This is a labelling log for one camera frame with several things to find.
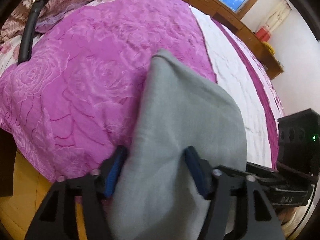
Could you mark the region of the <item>grey pants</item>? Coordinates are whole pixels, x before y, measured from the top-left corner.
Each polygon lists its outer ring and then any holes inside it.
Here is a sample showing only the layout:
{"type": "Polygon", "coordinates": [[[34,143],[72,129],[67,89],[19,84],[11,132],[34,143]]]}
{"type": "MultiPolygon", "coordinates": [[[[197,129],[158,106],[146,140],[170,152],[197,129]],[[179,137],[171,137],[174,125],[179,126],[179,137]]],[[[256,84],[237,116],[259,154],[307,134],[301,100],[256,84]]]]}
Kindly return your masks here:
{"type": "Polygon", "coordinates": [[[130,154],[107,221],[114,239],[197,239],[209,203],[183,157],[244,170],[246,132],[233,98],[170,52],[151,58],[130,154]]]}

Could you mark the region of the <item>wooden bed headboard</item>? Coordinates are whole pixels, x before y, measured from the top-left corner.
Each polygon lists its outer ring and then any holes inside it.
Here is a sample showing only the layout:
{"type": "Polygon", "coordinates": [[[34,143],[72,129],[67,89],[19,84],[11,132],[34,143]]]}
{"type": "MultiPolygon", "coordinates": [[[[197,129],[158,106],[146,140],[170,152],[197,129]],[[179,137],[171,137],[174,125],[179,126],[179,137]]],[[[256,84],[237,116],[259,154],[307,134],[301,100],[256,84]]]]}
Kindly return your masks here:
{"type": "Polygon", "coordinates": [[[273,80],[283,73],[283,67],[268,50],[267,46],[240,21],[239,14],[232,12],[226,5],[218,0],[182,0],[199,9],[212,19],[222,23],[231,30],[251,50],[254,56],[265,67],[268,77],[273,80]]]}

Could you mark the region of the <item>magenta rose-pattern blanket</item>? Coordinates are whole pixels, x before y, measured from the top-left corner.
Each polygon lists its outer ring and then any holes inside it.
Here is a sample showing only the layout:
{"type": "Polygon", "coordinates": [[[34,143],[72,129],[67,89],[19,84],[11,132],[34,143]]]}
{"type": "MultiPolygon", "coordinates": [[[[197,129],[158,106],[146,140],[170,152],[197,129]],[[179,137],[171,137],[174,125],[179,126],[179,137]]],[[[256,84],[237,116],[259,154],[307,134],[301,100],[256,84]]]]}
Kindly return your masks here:
{"type": "Polygon", "coordinates": [[[81,7],[36,42],[29,61],[1,75],[1,128],[49,181],[83,176],[116,146],[131,144],[150,60],[160,49],[216,81],[187,3],[81,7]]]}

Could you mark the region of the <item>white and pink bedsheet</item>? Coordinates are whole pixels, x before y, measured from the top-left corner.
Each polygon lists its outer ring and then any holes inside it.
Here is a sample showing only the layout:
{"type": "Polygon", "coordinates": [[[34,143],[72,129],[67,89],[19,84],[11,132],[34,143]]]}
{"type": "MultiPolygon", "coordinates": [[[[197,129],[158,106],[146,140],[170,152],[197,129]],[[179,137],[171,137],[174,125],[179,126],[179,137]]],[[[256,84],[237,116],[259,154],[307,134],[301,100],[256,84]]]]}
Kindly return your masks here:
{"type": "Polygon", "coordinates": [[[278,119],[283,106],[271,80],[249,48],[222,23],[189,7],[202,34],[206,70],[236,102],[244,121],[247,160],[274,168],[278,157],[278,119]]]}

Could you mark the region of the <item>yellow object on headboard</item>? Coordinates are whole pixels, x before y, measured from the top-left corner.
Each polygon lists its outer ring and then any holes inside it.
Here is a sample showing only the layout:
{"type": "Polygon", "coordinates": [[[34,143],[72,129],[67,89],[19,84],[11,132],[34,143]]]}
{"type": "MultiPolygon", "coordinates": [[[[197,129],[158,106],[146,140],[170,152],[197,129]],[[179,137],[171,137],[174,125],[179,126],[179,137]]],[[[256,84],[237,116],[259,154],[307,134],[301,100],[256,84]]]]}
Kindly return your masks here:
{"type": "Polygon", "coordinates": [[[264,41],[263,45],[265,46],[265,48],[269,51],[269,53],[271,55],[275,54],[274,48],[268,42],[264,41]]]}

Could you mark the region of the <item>red box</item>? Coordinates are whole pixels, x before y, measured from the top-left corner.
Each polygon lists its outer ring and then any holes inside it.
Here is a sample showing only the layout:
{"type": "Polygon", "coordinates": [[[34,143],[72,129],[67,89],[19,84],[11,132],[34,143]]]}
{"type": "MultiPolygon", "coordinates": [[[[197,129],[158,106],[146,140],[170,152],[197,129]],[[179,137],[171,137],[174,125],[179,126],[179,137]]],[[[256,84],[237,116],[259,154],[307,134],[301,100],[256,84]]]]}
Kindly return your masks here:
{"type": "Polygon", "coordinates": [[[267,29],[265,29],[264,27],[261,27],[255,33],[255,35],[258,38],[258,40],[261,41],[261,42],[267,42],[271,37],[271,33],[267,29]]]}

